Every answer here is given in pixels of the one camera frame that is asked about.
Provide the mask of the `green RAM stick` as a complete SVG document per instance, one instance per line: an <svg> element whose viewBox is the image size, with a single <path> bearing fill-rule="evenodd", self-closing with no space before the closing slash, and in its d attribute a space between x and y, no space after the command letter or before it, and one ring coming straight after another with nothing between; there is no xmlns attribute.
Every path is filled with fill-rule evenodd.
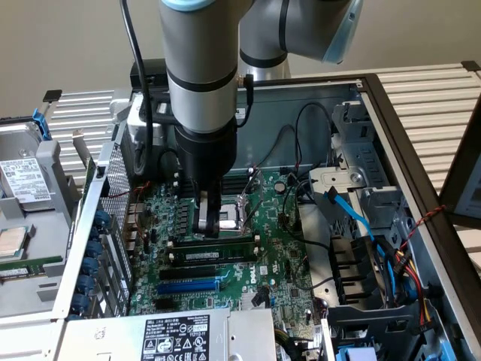
<svg viewBox="0 0 481 361"><path fill-rule="evenodd" d="M44 276L46 265L61 261L63 261L61 256L50 256L0 263L0 280Z"/></svg>
<svg viewBox="0 0 481 361"><path fill-rule="evenodd" d="M250 262L257 259L259 249L252 243L215 244L176 247L168 251L177 264Z"/></svg>

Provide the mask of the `black box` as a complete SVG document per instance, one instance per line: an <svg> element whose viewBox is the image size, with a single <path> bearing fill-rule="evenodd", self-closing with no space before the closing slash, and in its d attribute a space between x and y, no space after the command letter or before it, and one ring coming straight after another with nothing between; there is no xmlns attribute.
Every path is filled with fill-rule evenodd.
<svg viewBox="0 0 481 361"><path fill-rule="evenodd" d="M161 59L145 59L144 73L149 88L167 89L168 88L168 74L165 60ZM130 71L130 83L132 89L142 90L139 70L135 63L132 64Z"/></svg>

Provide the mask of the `black fan shroud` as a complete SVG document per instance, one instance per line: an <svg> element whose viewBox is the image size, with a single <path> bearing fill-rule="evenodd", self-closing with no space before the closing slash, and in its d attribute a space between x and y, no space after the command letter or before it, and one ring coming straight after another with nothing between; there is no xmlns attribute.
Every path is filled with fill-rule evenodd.
<svg viewBox="0 0 481 361"><path fill-rule="evenodd" d="M382 278L366 241L333 236L329 260L341 305L363 311L383 307Z"/></svg>

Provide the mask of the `dark framed panel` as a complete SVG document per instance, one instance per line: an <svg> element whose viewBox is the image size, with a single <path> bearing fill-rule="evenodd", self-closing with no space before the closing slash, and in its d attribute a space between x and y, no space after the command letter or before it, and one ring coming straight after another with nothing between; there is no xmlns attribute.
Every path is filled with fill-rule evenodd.
<svg viewBox="0 0 481 361"><path fill-rule="evenodd" d="M451 221L481 229L481 108L476 108L440 192Z"/></svg>

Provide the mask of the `silver hard disk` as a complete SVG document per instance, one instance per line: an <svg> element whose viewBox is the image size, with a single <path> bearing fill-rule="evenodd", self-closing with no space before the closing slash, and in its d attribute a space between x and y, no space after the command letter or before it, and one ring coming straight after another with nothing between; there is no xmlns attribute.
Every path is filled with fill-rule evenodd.
<svg viewBox="0 0 481 361"><path fill-rule="evenodd" d="M36 158L42 141L33 122L0 123L0 187L25 212L53 209L46 174Z"/></svg>

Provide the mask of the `silver disk bay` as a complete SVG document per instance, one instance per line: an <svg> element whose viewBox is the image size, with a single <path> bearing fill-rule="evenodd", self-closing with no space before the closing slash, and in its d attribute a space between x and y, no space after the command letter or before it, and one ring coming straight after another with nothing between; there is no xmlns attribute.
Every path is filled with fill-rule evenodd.
<svg viewBox="0 0 481 361"><path fill-rule="evenodd" d="M363 171L368 185L349 193L347 203L356 201L353 208L369 222L372 232L384 235L391 245L398 246L404 196L397 182L389 180L386 174L390 167L383 166L384 149L368 110L360 101L342 102L334 107L332 119L337 130L331 138L335 158L328 167L358 167ZM334 213L320 212L331 228L337 227L342 232L356 221L339 207Z"/></svg>

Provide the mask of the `metal socket cover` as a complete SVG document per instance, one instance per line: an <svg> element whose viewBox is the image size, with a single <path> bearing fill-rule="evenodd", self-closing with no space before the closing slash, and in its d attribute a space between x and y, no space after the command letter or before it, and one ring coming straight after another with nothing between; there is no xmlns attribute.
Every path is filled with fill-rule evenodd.
<svg viewBox="0 0 481 361"><path fill-rule="evenodd" d="M240 228L244 231L264 201L263 174L257 168L242 193L237 197Z"/></svg>

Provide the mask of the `grey parts rack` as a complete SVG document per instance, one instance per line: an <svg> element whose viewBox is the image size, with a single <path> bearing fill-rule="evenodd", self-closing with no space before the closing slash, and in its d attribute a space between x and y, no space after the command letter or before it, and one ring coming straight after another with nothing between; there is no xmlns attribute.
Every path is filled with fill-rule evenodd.
<svg viewBox="0 0 481 361"><path fill-rule="evenodd" d="M33 122L32 120L0 120L0 123ZM0 322L9 317L49 312L64 272L67 245L80 195L75 182L63 170L58 141L43 140L36 158L45 171L53 200L53 209L25 212L15 198L5 196L0 187L0 231L25 227L22 247L13 256L0 257L0 263L22 259L61 256L63 261L46 265L44 276L0 280Z"/></svg>

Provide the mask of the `RAM slot with white latches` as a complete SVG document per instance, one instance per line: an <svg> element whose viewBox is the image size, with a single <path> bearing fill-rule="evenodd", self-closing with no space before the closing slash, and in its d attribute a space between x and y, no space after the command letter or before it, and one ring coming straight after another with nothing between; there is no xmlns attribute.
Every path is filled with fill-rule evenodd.
<svg viewBox="0 0 481 361"><path fill-rule="evenodd" d="M227 248L195 248L195 249L177 249L168 252L168 259L171 261L174 258L180 257L181 259L200 259L200 258L219 258L219 257L235 257L235 256L248 256L259 255L259 249L243 248L243 247L227 247Z"/></svg>
<svg viewBox="0 0 481 361"><path fill-rule="evenodd" d="M254 168L235 168L232 169L230 172L225 174L223 178L233 178L233 177L240 177L240 178L248 178L254 173ZM183 169L180 169L174 172L173 179L175 181L187 181L190 177L186 174Z"/></svg>
<svg viewBox="0 0 481 361"><path fill-rule="evenodd" d="M209 246L230 246L234 244L255 244L259 245L260 240L255 236L250 237L227 237L227 238L202 238L202 239L174 239L167 241L166 246L175 247L209 247Z"/></svg>
<svg viewBox="0 0 481 361"><path fill-rule="evenodd" d="M241 187L241 188L244 189L244 187L245 187L246 185L243 185L243 184L242 184L242 185L223 185L223 184L222 184L222 189L223 189L223 188L226 188L226 187ZM182 185L179 184L179 189L180 189L180 191L181 191L183 188L192 188L192 189L193 189L192 185L185 187L185 186L182 186Z"/></svg>

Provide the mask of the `open metal PC case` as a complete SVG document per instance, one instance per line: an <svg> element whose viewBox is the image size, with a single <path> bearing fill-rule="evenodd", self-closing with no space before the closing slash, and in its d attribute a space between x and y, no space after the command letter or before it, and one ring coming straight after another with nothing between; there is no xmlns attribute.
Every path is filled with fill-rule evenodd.
<svg viewBox="0 0 481 361"><path fill-rule="evenodd" d="M334 160L332 135L337 132L332 114L342 102L364 103L377 137L383 146L386 174L401 188L404 202L399 231L401 243L391 245L384 235L374 234L369 222L358 214L332 187L325 195L332 204L342 207L356 224L342 232L331 228L313 199L310 171L328 167ZM153 184L141 186L132 179L125 133L118 131L111 143L103 146L95 175L80 215L79 233L74 236L71 259L75 264L73 295L87 241L98 241L103 247L95 288L89 295L89 309L82 313L71 310L54 360L57 361L68 322L102 318L131 317L129 303L134 286L132 255L126 250L124 230L129 206ZM363 239L372 252L375 266L383 282L384 305L398 308L419 303L420 323L430 320L426 302L439 314L446 340L442 342L441 359L428 361L481 361L481 283L467 261L441 256L442 241L457 247L458 236L447 218L439 214L425 225L417 220L438 203L426 173L419 162L395 109L388 100L379 79L369 74L358 80L345 77L294 79L265 82L258 86L253 119L240 131L237 139L235 168L259 168L262 174L277 172L289 177L292 185L304 192L295 200L298 220L284 223L292 231L300 225L298 241L307 250L308 273L314 295L314 309L319 319L312 336L304 340L292 337L274 325L277 361L379 360L374 347L346 346L338 350L331 343L328 309L339 303L329 260L331 238L340 235ZM97 210L110 215L110 228L93 225Z"/></svg>

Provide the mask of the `CPU socket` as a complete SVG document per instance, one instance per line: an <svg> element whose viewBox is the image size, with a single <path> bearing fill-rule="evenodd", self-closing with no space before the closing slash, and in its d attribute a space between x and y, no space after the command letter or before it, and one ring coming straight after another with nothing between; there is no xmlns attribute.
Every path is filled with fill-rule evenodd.
<svg viewBox="0 0 481 361"><path fill-rule="evenodd" d="M222 196L222 206L220 209L220 215L219 215L219 225L221 224L234 224L234 225L240 225L239 221L239 213L238 213L238 208L237 208L237 196ZM198 220L197 218L197 209L195 206L194 209L194 217L193 217L193 225L192 225L192 231L194 233L201 234L205 237L208 237L206 234L206 230L204 232L198 232L196 230L196 221Z"/></svg>

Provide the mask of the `green Dell motherboard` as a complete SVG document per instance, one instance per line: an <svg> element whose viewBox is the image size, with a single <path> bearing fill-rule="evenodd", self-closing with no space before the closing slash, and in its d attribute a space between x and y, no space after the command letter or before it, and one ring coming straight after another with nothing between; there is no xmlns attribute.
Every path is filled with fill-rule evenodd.
<svg viewBox="0 0 481 361"><path fill-rule="evenodd" d="M219 289L211 292L159 295L159 271L173 267L168 259L167 241L174 239L207 238L192 231L194 199L178 197L179 181L150 187L135 203L144 203L144 243L131 253L134 286L128 315L140 316L180 311L202 311L227 308L230 311L250 311L266 308L273 314L274 325L288 335L310 339L319 314L314 309L312 283L308 273L307 250L298 241L300 225L292 231L284 223L298 220L295 200L304 198L302 189L292 185L289 177L277 172L263 174L264 201L248 227L251 232L222 232L218 238L250 237L260 240L255 262L216 266ZM286 185L277 193L274 184ZM157 299L172 298L175 308L157 311Z"/></svg>

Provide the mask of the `dark grey disk bay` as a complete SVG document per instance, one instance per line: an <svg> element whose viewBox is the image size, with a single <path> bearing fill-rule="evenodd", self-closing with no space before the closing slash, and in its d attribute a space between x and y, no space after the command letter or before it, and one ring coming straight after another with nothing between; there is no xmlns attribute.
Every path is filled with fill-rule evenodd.
<svg viewBox="0 0 481 361"><path fill-rule="evenodd" d="M328 309L331 343L341 347L374 347L382 361L441 359L446 340L439 314L426 302L430 320L420 323L419 303L363 311L343 305Z"/></svg>

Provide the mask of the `RAM slot with black latches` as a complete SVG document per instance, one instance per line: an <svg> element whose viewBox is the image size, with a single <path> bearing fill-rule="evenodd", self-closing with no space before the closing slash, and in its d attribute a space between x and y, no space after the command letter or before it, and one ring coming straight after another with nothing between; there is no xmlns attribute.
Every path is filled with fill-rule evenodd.
<svg viewBox="0 0 481 361"><path fill-rule="evenodd" d="M222 178L223 185L246 185L248 181L249 178L243 175L230 175ZM183 178L180 180L180 185L187 187L191 186L192 182L189 178Z"/></svg>
<svg viewBox="0 0 481 361"><path fill-rule="evenodd" d="M255 262L258 259L257 256L235 256L235 257L219 257L219 258L200 258L200 259L181 259L180 257L171 260L173 267L197 267L204 265L224 265L232 263L245 263Z"/></svg>
<svg viewBox="0 0 481 361"><path fill-rule="evenodd" d="M241 187L226 187L222 189L222 196L236 196L243 192L243 188ZM191 199L194 197L194 191L192 188L183 188L180 192L178 197L180 199Z"/></svg>

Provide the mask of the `silver rear port block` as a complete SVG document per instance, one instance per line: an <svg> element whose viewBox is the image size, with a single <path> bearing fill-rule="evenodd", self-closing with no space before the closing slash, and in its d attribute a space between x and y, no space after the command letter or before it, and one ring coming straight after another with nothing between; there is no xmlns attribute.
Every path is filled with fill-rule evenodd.
<svg viewBox="0 0 481 361"><path fill-rule="evenodd" d="M132 253L136 247L144 243L145 226L143 222L144 203L135 203L129 206L127 213L124 239L126 250Z"/></svg>

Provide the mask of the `blue plastic disk bracket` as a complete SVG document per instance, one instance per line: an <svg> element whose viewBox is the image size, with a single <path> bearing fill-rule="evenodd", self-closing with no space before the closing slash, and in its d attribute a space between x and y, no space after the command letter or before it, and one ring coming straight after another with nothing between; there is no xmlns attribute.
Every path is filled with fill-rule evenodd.
<svg viewBox="0 0 481 361"><path fill-rule="evenodd" d="M52 137L50 134L50 130L46 121L46 118L43 113L41 113L37 108L34 109L32 113L32 120L38 126L42 139L45 141L51 141Z"/></svg>

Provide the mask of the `long black expansion slot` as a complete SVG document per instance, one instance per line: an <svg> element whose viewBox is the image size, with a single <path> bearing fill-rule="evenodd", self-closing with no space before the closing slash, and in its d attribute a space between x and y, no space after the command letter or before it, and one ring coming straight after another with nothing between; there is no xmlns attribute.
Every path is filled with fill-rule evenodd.
<svg viewBox="0 0 481 361"><path fill-rule="evenodd" d="M159 271L159 279L161 281L214 277L216 277L216 266L214 265L195 266L188 268L169 268Z"/></svg>

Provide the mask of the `blue expansion slot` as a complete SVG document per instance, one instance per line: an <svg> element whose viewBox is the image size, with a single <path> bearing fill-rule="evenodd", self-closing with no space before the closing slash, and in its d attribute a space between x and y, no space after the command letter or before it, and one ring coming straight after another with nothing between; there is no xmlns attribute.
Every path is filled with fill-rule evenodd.
<svg viewBox="0 0 481 361"><path fill-rule="evenodd" d="M159 295L178 293L211 292L219 289L219 281L216 278L202 278L190 281L164 282L157 286Z"/></svg>

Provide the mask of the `silver CPU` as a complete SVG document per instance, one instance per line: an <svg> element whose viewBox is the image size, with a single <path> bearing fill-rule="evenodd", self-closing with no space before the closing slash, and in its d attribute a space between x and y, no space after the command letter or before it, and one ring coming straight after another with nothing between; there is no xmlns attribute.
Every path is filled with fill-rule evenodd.
<svg viewBox="0 0 481 361"><path fill-rule="evenodd" d="M26 228L17 227L0 231L0 257L13 256L26 240Z"/></svg>

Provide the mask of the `graphics card with metal bracket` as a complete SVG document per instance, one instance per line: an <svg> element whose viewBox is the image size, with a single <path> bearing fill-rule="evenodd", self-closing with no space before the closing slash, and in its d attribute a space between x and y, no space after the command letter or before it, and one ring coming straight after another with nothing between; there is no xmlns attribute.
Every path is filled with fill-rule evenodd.
<svg viewBox="0 0 481 361"><path fill-rule="evenodd" d="M77 151L84 168L86 169L86 178L83 184L83 196L86 196L95 175L96 165L84 140L82 129L73 131L72 141L74 148Z"/></svg>

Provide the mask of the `silver disk bay bracket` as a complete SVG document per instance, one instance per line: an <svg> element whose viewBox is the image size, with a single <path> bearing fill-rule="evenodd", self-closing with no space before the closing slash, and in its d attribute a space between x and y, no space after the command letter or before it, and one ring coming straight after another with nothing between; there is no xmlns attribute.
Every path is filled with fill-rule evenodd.
<svg viewBox="0 0 481 361"><path fill-rule="evenodd" d="M310 171L311 190L320 211L324 214L334 213L340 207L332 204L325 195L334 187L337 194L349 202L349 193L365 188L368 183L363 171L358 168L325 167Z"/></svg>

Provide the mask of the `silver power supply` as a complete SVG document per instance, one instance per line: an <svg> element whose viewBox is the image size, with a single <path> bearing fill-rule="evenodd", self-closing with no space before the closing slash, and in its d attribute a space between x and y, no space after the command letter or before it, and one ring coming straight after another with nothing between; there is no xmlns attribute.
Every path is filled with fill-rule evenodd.
<svg viewBox="0 0 481 361"><path fill-rule="evenodd" d="M277 361L267 309L68 322L57 361Z"/></svg>

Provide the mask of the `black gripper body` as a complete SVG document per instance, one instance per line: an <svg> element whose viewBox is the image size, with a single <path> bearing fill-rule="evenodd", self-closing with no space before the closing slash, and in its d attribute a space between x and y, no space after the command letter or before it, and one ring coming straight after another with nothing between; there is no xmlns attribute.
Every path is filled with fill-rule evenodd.
<svg viewBox="0 0 481 361"><path fill-rule="evenodd" d="M177 154L186 175L197 183L213 183L227 174L237 156L237 127L228 123L210 133L174 127Z"/></svg>

